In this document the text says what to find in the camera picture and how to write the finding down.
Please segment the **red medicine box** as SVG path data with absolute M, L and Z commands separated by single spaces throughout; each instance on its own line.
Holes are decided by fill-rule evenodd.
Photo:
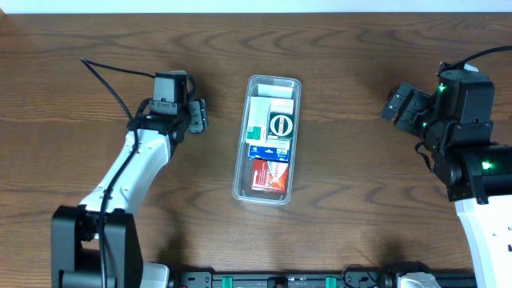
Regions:
M 251 177 L 251 188 L 266 192 L 284 194 L 289 164 L 256 159 Z

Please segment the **dark green small box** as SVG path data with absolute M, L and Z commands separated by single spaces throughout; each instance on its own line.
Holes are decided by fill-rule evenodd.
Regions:
M 267 122 L 268 138 L 290 141 L 294 134 L 294 100 L 272 98 Z

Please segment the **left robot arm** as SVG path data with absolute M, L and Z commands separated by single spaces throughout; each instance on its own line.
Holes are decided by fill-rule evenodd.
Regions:
M 154 95 L 127 125 L 120 154 L 76 206 L 51 219 L 53 287 L 176 287 L 171 269 L 142 258 L 135 218 L 185 135 L 207 127 L 206 103 L 184 70 L 157 72 Z

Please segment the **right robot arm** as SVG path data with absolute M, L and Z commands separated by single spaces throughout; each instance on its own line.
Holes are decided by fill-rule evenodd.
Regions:
M 492 141 L 494 84 L 476 70 L 448 70 L 429 94 L 398 84 L 381 117 L 419 138 L 427 168 L 447 189 L 479 287 L 511 285 L 511 148 Z

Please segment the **clear plastic container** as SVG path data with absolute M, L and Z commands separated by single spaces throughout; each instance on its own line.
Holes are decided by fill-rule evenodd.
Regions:
M 298 143 L 301 92 L 302 84 L 299 80 L 294 78 L 284 78 L 268 75 L 253 75 L 250 77 L 247 85 L 246 100 L 242 114 L 242 124 L 238 140 L 238 152 L 236 157 L 232 189 L 233 196 L 237 200 L 269 206 L 281 206 L 287 204 L 290 201 L 294 177 L 294 160 Z M 286 181 L 286 192 L 284 194 L 266 192 L 262 190 L 253 190 L 250 186 L 254 161 L 256 159 L 248 159 L 249 145 L 263 144 L 264 142 L 270 143 L 275 141 L 283 141 L 268 138 L 268 136 L 266 136 L 266 140 L 264 142 L 246 142 L 246 128 L 249 117 L 251 97 L 286 98 L 294 100 L 294 134 L 293 138 L 288 141 L 290 142 L 290 160 L 286 162 L 289 164 L 289 169 Z

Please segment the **blue tall carton box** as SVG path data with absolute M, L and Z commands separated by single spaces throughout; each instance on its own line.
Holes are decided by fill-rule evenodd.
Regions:
M 263 144 L 250 144 L 248 159 L 261 159 L 273 162 L 288 162 L 290 160 L 290 142 L 275 141 Z

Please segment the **white green box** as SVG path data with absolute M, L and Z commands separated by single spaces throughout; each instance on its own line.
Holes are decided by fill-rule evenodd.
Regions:
M 246 128 L 246 142 L 260 143 L 266 140 L 268 113 L 271 98 L 251 97 Z

